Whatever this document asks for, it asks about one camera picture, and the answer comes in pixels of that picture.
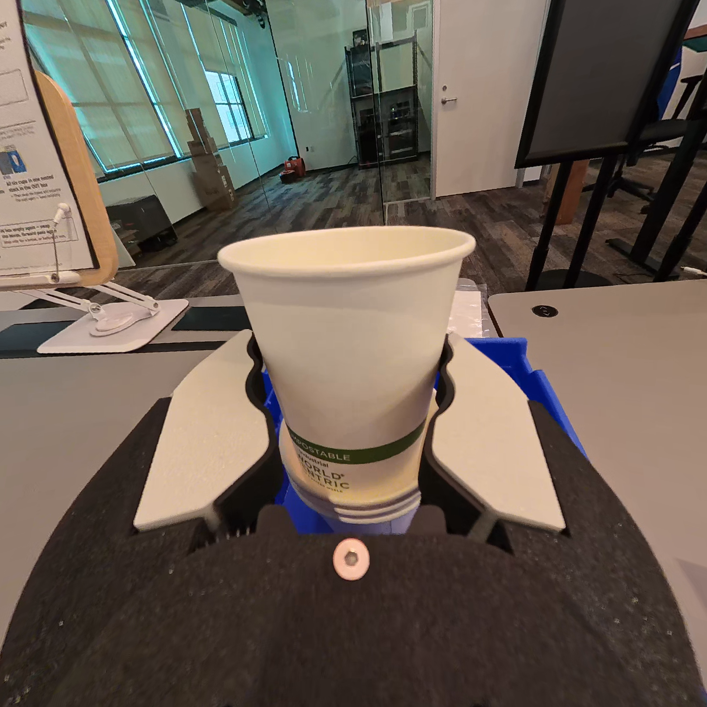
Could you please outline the white door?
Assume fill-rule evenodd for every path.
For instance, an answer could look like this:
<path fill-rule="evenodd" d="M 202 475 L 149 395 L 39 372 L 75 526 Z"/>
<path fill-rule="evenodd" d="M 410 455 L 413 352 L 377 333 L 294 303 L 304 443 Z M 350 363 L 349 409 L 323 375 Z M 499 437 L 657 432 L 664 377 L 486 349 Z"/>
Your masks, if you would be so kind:
<path fill-rule="evenodd" d="M 431 196 L 515 187 L 549 2 L 433 5 Z"/>

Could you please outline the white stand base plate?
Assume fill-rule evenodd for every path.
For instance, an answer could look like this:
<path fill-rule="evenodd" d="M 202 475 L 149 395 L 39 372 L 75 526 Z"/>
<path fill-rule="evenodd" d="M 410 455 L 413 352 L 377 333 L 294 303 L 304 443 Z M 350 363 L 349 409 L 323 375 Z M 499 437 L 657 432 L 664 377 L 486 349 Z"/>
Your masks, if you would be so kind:
<path fill-rule="evenodd" d="M 117 354 L 151 343 L 189 307 L 187 299 L 157 301 L 157 308 L 136 303 L 83 305 L 85 314 L 38 346 L 40 355 Z"/>

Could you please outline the wooden document stand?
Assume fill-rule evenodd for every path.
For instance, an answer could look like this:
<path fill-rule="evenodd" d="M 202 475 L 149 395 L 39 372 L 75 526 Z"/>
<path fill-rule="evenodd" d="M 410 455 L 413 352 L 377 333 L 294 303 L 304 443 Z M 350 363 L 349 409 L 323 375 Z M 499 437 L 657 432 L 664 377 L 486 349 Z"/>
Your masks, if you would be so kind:
<path fill-rule="evenodd" d="M 74 107 L 58 84 L 42 72 L 34 72 L 48 125 L 81 212 L 94 266 L 85 270 L 1 275 L 1 290 L 34 291 L 39 298 L 83 312 L 83 305 L 123 301 L 157 308 L 153 298 L 112 283 L 118 269 L 117 247 Z"/>

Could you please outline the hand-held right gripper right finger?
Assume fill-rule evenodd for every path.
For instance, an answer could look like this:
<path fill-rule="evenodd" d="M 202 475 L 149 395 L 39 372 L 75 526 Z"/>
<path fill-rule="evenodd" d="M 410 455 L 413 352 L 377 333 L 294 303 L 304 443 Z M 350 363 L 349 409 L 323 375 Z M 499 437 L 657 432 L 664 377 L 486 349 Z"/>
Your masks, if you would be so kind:
<path fill-rule="evenodd" d="M 436 403 L 418 483 L 421 505 L 441 511 L 448 535 L 488 539 L 499 522 L 566 530 L 529 398 L 456 333 L 443 348 Z"/>

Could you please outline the large window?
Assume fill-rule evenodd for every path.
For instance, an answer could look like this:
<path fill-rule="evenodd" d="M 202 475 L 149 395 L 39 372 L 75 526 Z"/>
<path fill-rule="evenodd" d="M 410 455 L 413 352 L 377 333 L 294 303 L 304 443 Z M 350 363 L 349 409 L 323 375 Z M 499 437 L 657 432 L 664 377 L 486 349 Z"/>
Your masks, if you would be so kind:
<path fill-rule="evenodd" d="M 268 136 L 235 1 L 22 1 L 36 66 L 76 111 L 100 180 L 186 159 L 188 110 L 218 148 Z"/>

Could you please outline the glass partition panel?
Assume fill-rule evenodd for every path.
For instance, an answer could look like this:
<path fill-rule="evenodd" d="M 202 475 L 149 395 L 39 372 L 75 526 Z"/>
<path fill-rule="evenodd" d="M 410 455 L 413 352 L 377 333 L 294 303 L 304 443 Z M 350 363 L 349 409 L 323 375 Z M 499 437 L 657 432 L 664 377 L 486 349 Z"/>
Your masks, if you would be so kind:
<path fill-rule="evenodd" d="M 431 2 L 236 2 L 243 14 L 263 17 L 245 20 L 244 34 L 268 136 L 218 148 L 235 188 L 230 211 L 203 206 L 190 155 L 106 181 L 94 169 L 106 206 L 154 194 L 175 228 L 178 240 L 171 247 L 128 254 L 137 268 L 206 264 L 225 245 L 273 233 L 413 223 L 413 215 L 430 206 Z M 361 30 L 372 44 L 417 33 L 415 161 L 358 167 L 344 50 Z M 278 175 L 292 155 L 304 159 L 306 176 L 283 184 Z"/>

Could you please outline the paper sheet in plastic sleeve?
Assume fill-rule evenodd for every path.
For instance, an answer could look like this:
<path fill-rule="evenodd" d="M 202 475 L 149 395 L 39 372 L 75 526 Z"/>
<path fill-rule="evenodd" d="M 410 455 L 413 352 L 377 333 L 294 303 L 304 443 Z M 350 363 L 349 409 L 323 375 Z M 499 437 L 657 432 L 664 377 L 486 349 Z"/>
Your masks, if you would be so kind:
<path fill-rule="evenodd" d="M 487 299 L 486 284 L 477 284 L 469 278 L 459 278 L 447 332 L 459 334 L 465 339 L 495 337 L 496 331 L 490 321 Z"/>

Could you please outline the printed instruction sheet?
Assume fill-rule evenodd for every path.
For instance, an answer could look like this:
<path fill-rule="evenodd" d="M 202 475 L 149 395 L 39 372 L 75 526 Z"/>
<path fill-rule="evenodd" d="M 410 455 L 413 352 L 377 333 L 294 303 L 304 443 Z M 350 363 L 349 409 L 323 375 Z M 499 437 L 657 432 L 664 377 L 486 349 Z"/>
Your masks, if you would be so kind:
<path fill-rule="evenodd" d="M 1 2 L 1 274 L 93 269 L 16 1 Z"/>

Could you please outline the black metal shelf rack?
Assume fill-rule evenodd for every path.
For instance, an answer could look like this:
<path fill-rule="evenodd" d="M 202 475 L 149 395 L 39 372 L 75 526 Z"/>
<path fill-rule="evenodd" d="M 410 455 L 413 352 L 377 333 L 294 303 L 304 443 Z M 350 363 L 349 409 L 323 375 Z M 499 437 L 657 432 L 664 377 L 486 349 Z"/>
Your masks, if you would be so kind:
<path fill-rule="evenodd" d="M 367 30 L 345 48 L 358 167 L 367 169 L 419 157 L 417 33 L 370 43 Z"/>

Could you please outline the black equipment case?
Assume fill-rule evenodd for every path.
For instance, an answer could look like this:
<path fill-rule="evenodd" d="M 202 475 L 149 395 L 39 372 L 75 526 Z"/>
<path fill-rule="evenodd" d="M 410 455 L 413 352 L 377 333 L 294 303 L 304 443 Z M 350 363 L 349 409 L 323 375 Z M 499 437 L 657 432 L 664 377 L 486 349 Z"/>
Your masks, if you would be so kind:
<path fill-rule="evenodd" d="M 162 203 L 154 194 L 106 206 L 111 225 L 127 252 L 158 252 L 177 243 L 177 234 Z"/>

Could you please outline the black office chair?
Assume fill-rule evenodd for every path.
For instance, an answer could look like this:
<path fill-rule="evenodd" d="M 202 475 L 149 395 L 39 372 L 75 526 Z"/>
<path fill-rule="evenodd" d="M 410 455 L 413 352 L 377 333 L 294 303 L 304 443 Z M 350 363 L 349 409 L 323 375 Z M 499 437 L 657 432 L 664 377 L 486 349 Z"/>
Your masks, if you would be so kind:
<path fill-rule="evenodd" d="M 606 196 L 613 198 L 616 191 L 622 190 L 630 195 L 642 199 L 648 203 L 641 209 L 641 214 L 647 214 L 650 204 L 654 200 L 655 188 L 636 182 L 623 176 L 623 169 L 626 166 L 633 166 L 638 163 L 639 158 L 649 148 L 661 144 L 664 141 L 669 141 L 676 138 L 683 138 L 688 132 L 688 128 L 697 125 L 699 122 L 706 122 L 706 87 L 702 83 L 706 79 L 706 74 L 693 75 L 682 79 L 682 83 L 686 84 L 686 88 L 678 102 L 676 110 L 670 119 L 661 119 L 656 122 L 647 124 L 638 141 L 629 149 L 627 155 L 624 155 L 614 172 L 612 179 L 609 182 Z M 696 92 L 696 96 L 687 114 L 686 119 L 680 119 L 679 114 L 685 107 L 686 103 Z"/>

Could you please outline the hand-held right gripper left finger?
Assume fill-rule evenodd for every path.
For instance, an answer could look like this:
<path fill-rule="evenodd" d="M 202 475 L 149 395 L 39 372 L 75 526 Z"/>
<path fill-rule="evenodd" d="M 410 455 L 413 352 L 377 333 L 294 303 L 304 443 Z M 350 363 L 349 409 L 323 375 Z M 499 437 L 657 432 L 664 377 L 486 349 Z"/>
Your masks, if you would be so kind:
<path fill-rule="evenodd" d="M 243 330 L 172 393 L 134 517 L 140 532 L 203 520 L 234 534 L 256 526 L 284 480 L 266 408 L 264 361 Z"/>

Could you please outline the blue plastic bin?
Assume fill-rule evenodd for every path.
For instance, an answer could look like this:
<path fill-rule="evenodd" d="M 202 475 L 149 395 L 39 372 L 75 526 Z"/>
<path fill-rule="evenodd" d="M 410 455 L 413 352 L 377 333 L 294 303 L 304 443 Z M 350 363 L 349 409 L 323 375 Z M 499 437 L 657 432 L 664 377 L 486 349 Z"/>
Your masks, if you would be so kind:
<path fill-rule="evenodd" d="M 529 400 L 543 404 L 546 411 L 570 437 L 576 447 L 585 454 L 566 412 L 546 374 L 533 369 L 527 358 L 527 341 L 523 338 L 469 338 L 467 341 L 490 358 L 497 366 L 513 378 Z M 284 481 L 275 499 L 277 506 L 284 507 L 301 534 L 330 534 L 331 529 L 313 509 L 307 507 L 296 494 L 284 475 Z"/>

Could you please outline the blue striped jacket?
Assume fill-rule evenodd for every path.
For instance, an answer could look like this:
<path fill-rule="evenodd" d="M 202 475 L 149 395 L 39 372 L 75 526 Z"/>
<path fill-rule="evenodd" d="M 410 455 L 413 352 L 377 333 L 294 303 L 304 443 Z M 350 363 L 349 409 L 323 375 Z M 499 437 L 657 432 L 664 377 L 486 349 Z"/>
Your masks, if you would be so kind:
<path fill-rule="evenodd" d="M 676 84 L 681 74 L 682 70 L 682 45 L 680 45 L 676 51 L 676 55 L 672 61 L 672 64 L 667 73 L 666 79 L 662 84 L 660 92 L 658 94 L 656 105 L 657 105 L 657 119 L 662 120 L 667 110 L 668 103 L 675 91 Z"/>

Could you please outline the wooden beam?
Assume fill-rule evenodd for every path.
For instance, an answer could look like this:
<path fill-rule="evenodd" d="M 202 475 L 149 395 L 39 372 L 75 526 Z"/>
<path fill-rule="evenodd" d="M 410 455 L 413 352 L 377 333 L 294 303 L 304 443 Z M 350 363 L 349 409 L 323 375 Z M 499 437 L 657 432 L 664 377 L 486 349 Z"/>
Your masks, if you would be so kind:
<path fill-rule="evenodd" d="M 561 207 L 556 217 L 556 225 L 571 224 L 575 218 L 577 208 L 579 206 L 582 190 L 585 186 L 585 179 L 590 161 L 576 161 L 573 163 L 568 183 L 563 193 Z M 546 216 L 549 202 L 552 198 L 555 181 L 559 174 L 560 164 L 553 164 L 546 181 L 545 192 L 543 198 L 542 215 Z"/>

